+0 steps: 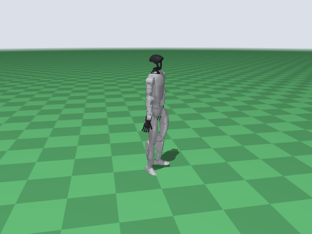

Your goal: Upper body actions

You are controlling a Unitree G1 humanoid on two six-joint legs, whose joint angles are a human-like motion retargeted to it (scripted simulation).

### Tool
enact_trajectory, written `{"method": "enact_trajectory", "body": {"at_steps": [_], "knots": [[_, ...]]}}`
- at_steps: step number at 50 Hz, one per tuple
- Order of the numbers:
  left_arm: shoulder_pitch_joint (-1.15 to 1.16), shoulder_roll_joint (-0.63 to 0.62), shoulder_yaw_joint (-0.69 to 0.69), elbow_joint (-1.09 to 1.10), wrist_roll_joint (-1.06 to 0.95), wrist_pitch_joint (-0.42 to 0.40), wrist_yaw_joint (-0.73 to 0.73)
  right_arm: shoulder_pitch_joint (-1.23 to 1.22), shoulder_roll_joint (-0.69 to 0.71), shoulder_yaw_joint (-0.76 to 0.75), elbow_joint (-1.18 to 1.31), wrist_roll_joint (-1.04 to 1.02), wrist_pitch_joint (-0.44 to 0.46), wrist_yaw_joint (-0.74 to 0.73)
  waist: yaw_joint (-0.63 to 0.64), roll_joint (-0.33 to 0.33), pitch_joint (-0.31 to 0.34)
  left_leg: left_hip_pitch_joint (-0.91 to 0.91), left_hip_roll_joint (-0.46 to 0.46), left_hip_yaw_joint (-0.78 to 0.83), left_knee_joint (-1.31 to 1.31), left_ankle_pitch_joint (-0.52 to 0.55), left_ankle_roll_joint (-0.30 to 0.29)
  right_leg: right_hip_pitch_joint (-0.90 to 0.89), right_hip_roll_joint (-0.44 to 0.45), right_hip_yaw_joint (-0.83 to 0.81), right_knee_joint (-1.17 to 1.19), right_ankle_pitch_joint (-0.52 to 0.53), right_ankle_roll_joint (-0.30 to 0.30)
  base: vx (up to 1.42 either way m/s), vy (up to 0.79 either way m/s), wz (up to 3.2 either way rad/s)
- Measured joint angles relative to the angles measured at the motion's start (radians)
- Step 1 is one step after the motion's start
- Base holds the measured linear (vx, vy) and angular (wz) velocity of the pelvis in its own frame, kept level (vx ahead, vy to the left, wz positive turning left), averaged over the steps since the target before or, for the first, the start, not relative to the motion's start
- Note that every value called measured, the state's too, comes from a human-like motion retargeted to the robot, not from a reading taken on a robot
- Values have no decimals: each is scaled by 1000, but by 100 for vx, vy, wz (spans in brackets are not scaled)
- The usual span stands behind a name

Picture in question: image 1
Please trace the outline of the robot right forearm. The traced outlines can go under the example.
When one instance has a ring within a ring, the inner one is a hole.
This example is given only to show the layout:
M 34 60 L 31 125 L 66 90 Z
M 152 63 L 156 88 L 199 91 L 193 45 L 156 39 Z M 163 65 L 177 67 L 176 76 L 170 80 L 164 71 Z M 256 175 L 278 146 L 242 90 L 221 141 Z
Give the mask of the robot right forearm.
M 151 120 L 151 116 L 152 116 L 152 104 L 151 104 L 151 99 L 150 99 L 150 97 L 147 97 L 146 98 L 146 110 L 147 110 L 147 112 L 146 112 L 146 116 L 147 116 L 147 119 L 146 120 Z

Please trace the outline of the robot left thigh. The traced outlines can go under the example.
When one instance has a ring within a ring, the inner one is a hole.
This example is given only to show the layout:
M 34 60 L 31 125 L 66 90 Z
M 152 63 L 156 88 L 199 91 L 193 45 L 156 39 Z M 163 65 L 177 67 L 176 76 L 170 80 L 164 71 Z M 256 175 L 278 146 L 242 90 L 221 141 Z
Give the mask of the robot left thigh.
M 160 133 L 157 134 L 157 141 L 162 141 L 163 138 L 165 137 L 168 129 L 168 124 L 169 124 L 169 116 L 168 116 L 168 111 L 165 108 L 162 108 L 162 113 L 161 118 L 159 118 L 159 126 L 160 126 Z

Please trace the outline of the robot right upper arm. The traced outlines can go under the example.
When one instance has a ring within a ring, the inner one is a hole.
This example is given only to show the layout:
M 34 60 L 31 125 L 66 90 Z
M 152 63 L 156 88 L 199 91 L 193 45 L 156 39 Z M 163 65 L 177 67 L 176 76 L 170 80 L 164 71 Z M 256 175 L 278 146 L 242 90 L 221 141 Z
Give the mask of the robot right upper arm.
M 151 103 L 153 103 L 155 100 L 154 97 L 152 96 L 154 83 L 155 83 L 155 77 L 149 76 L 148 78 L 146 78 L 146 98 L 150 97 Z

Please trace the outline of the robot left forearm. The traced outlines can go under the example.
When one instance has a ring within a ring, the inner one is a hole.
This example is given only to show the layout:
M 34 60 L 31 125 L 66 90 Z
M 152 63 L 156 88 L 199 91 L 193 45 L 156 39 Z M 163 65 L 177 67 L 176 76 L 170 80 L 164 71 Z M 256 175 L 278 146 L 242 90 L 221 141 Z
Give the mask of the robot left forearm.
M 160 105 L 163 107 L 164 103 L 165 103 L 165 94 L 163 95 L 163 99 L 161 100 Z

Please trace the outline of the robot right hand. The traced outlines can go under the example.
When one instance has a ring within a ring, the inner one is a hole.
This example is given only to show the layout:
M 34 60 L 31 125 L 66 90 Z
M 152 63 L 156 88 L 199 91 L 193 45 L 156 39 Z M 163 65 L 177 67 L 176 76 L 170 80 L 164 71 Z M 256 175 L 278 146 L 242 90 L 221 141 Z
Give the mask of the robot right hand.
M 142 129 L 142 131 L 144 131 L 144 132 L 149 132 L 150 131 L 150 127 L 151 127 L 151 130 L 152 130 L 152 126 L 151 126 L 151 120 L 146 120 L 147 119 L 147 116 L 146 116 L 146 118 L 145 118 L 145 123 L 144 123 L 144 125 L 143 125 L 143 129 Z M 146 131 L 145 131 L 146 130 Z

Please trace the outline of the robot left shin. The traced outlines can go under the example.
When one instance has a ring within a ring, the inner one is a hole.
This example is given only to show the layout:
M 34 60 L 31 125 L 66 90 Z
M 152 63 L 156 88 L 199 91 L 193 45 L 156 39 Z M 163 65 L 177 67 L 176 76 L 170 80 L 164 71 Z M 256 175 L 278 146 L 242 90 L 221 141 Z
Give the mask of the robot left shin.
M 165 137 L 164 137 L 164 139 L 165 139 Z M 157 161 L 160 161 L 159 157 L 161 157 L 161 154 L 163 151 L 164 139 L 162 141 L 156 141 L 156 160 Z

